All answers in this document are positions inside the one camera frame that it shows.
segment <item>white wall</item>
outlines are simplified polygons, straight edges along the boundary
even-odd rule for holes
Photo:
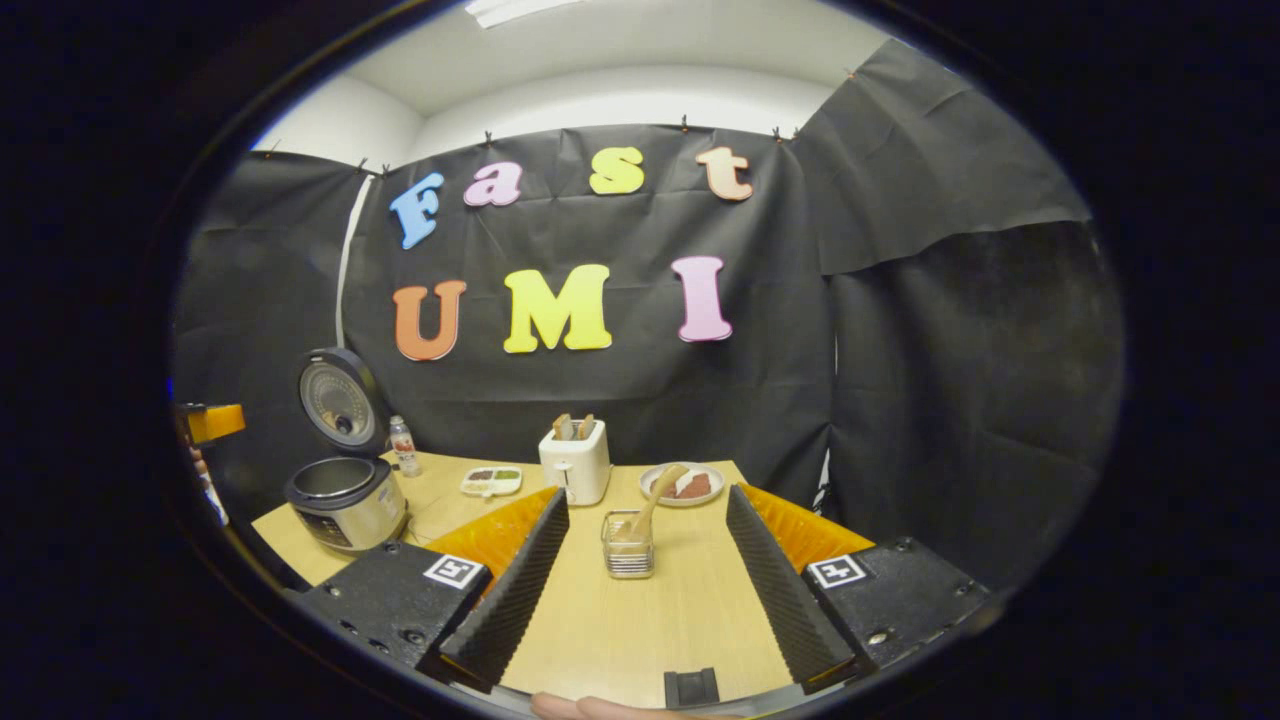
[[[422,117],[398,99],[347,76],[335,76],[303,97],[253,150],[298,152],[381,170],[403,165]]]
[[[426,119],[404,161],[557,128],[689,124],[791,137],[835,88],[732,68],[644,65],[557,76],[486,95]]]
[[[255,150],[300,152],[381,169],[494,137],[564,127],[689,124],[791,137],[835,88],[732,68],[645,65],[552,77],[422,119],[401,100],[348,76],[302,99]]]

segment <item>black fabric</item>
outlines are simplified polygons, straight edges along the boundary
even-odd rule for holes
[[[330,160],[252,154],[210,199],[174,314],[174,398],[239,404],[244,430],[210,471],[233,521],[284,502],[284,483],[333,456],[298,402],[300,357],[334,345],[338,265],[364,181]]]
[[[827,514],[1025,579],[1097,483],[1124,388],[1088,209],[1014,118],[896,40],[792,151],[838,348]]]
[[[750,163],[754,196],[713,195],[694,156],[730,146]],[[644,186],[595,195],[593,155],[612,146],[644,154]],[[520,199],[470,208],[462,193],[494,161],[524,167]],[[393,199],[433,172],[438,227],[403,250]],[[502,461],[538,461],[538,443],[561,413],[608,423],[614,464],[732,459],[755,486],[808,505],[827,445],[833,378],[832,324],[808,240],[805,181],[785,145],[722,129],[595,127],[504,138],[394,170],[370,196],[352,243],[343,296],[349,347],[369,363],[422,450]],[[722,342],[677,337],[684,295],[671,263],[724,260],[718,287],[733,334]],[[553,292],[581,264],[609,268],[604,322],[613,345],[508,355],[507,274],[538,269]],[[440,360],[415,363],[394,340],[392,293],[462,279],[458,341]],[[422,302],[434,337],[439,301]]]
[[[1089,225],[946,238],[831,279],[838,520],[1025,579],[1098,480],[1124,387],[1119,295]]]
[[[1091,217],[1018,120],[896,40],[823,102],[792,150],[827,274],[906,258],[957,233]]]

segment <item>human hand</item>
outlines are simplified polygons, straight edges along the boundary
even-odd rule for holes
[[[675,710],[641,710],[598,697],[577,702],[550,693],[538,693],[530,706],[543,720],[736,720],[728,715],[686,715]]]

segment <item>ceiling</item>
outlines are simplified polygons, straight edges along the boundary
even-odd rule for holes
[[[887,37],[818,0],[588,0],[489,29],[457,4],[347,74],[430,117],[522,82],[634,65],[730,67],[835,88]]]

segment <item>wooden table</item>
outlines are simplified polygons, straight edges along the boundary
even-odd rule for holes
[[[384,455],[394,461],[393,454]],[[544,488],[539,465],[419,452],[422,474],[397,474],[410,503],[403,542],[434,538]],[[726,483],[745,483],[732,461],[707,462]],[[481,500],[458,491],[467,470],[515,465],[520,492]],[[791,684],[777,641],[724,525],[728,491],[696,507],[654,512],[655,571],[618,580],[604,569],[600,523],[609,510],[640,507],[637,480],[649,466],[616,466],[604,498],[570,506],[570,529],[520,648],[502,684],[563,697],[588,694],[640,707],[663,707],[663,673],[716,669],[721,700]],[[315,542],[288,505],[253,521],[303,579],[320,584],[352,557]]]

